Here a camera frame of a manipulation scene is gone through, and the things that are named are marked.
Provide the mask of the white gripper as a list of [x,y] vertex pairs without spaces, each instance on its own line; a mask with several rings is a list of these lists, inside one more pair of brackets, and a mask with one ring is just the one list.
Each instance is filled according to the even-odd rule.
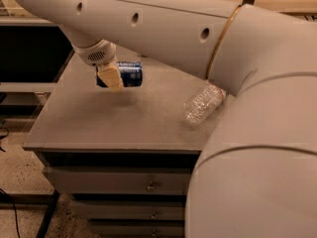
[[120,69],[115,62],[110,62],[116,57],[115,44],[101,40],[93,46],[75,47],[74,50],[86,64],[98,65],[96,76],[99,86],[106,87],[113,92],[121,91],[124,88]]

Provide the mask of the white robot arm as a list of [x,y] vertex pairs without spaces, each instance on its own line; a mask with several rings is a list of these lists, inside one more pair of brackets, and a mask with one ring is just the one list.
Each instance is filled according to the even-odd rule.
[[317,27],[221,0],[16,0],[234,96],[189,184],[186,238],[317,238]]

